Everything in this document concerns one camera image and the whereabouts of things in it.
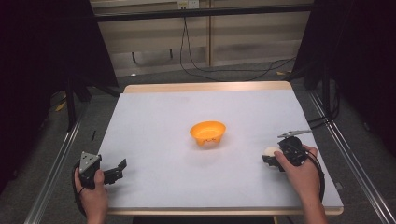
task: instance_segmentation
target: orange bowl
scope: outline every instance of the orange bowl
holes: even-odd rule
[[[218,121],[204,121],[195,124],[190,129],[190,134],[198,146],[202,146],[205,142],[221,141],[221,137],[225,132],[225,125]]]

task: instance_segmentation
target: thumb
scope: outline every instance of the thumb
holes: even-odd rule
[[[78,189],[78,190],[82,188],[81,181],[79,180],[78,167],[76,167],[76,170],[75,170],[75,185],[76,185],[76,189]]]
[[[283,167],[283,169],[287,172],[290,169],[292,169],[294,166],[286,159],[285,155],[283,155],[282,152],[275,151],[274,155],[276,157],[276,160],[279,162],[279,164]]]
[[[105,174],[103,173],[102,170],[97,170],[95,172],[95,177],[93,179],[95,181],[95,187],[96,188],[103,188],[104,187],[104,182],[105,182]]]

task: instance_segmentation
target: human hand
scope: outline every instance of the human hand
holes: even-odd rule
[[[315,155],[315,157],[318,155],[318,150],[316,148],[306,145],[303,145],[303,147],[310,152],[308,154],[310,157],[313,158],[312,154]],[[318,200],[320,184],[318,169],[314,163],[311,160],[306,160],[301,166],[294,166],[286,159],[283,153],[276,151],[274,155],[285,170],[289,182],[300,196],[300,199],[303,202]]]
[[[79,192],[82,206],[87,215],[87,223],[103,224],[106,220],[108,198],[104,181],[105,174],[97,170],[94,177],[95,189],[84,189],[78,177],[78,168],[75,170],[76,190]]]

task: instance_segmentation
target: table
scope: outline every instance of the table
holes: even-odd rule
[[[198,147],[193,124],[219,120],[221,142]],[[134,216],[275,216],[301,214],[284,173],[262,162],[278,135],[309,126],[288,82],[128,86],[99,154],[107,170],[126,158],[124,178],[108,187],[109,213]],[[299,135],[316,147],[312,133]],[[343,204],[326,166],[327,215]]]

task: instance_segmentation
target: metal frame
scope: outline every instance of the metal frame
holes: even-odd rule
[[[84,103],[83,107],[80,111],[80,115],[76,120],[73,129],[67,133],[64,143],[58,153],[58,156],[55,159],[52,167],[50,168],[49,175],[47,176],[46,182],[44,182],[43,187],[41,188],[38,196],[35,198],[35,202],[25,219],[25,224],[30,223],[39,223],[41,218],[44,215],[44,212],[47,208],[47,205],[50,201],[50,196],[52,195],[53,190],[55,189],[56,182],[58,181],[59,174],[63,169],[64,162],[66,161],[67,155],[69,154],[70,148],[74,143],[74,140],[77,136],[78,129],[81,123],[81,119],[85,115],[85,112],[88,108],[89,103]]]
[[[314,103],[317,111],[322,117],[326,116],[326,112],[323,109],[323,103],[320,101],[320,97],[315,92],[310,92],[310,97],[312,102]],[[384,224],[392,224],[396,223],[396,219],[393,214],[390,212],[390,209],[379,193],[378,189],[375,187],[369,176],[366,174],[364,169],[361,167],[358,159],[355,157],[352,148],[347,143],[347,140],[341,134],[340,130],[338,129],[337,125],[333,120],[324,120],[326,126],[332,135],[332,138],[335,144],[340,149],[341,154],[343,155],[346,163],[348,164],[349,168],[351,169],[353,175],[358,180],[358,183],[361,185],[361,189],[366,194],[367,199],[370,201],[372,207],[378,214],[381,222]]]
[[[244,14],[262,13],[282,13],[282,12],[302,12],[316,9],[334,9],[337,5],[318,6],[314,4],[299,5],[279,5],[267,7],[219,7],[219,8],[197,8],[186,10],[165,10],[136,13],[106,13],[95,16],[73,17],[73,18],[53,18],[56,21],[84,22],[84,21],[138,21],[153,19],[171,19],[184,17],[207,17],[207,16],[229,16]]]

